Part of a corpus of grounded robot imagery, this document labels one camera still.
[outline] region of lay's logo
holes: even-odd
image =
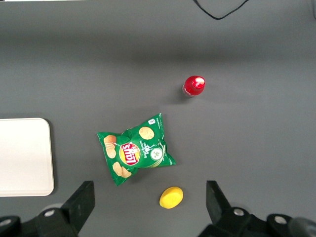
[[[127,165],[135,165],[139,161],[140,150],[133,143],[125,143],[119,148],[119,157]]]

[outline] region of yellow lemon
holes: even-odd
[[[170,187],[162,193],[159,204],[166,209],[171,209],[178,205],[182,199],[182,189],[179,187]]]

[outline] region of white tray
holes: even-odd
[[[0,197],[46,196],[53,189],[48,122],[0,119]]]

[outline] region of gray table surface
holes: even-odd
[[[217,15],[237,6],[201,3]],[[2,2],[0,119],[49,121],[55,190],[1,197],[0,216],[27,221],[93,180],[80,236],[194,237],[210,223],[205,184],[216,180],[259,218],[316,220],[315,39],[309,0],[249,1],[221,21],[183,0]],[[187,99],[191,75],[207,85]],[[160,112],[178,164],[116,187],[96,132]],[[166,210],[170,186],[184,199]]]

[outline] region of red lid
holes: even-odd
[[[196,96],[203,92],[204,86],[205,80],[203,77],[191,76],[185,81],[183,91],[189,96]]]

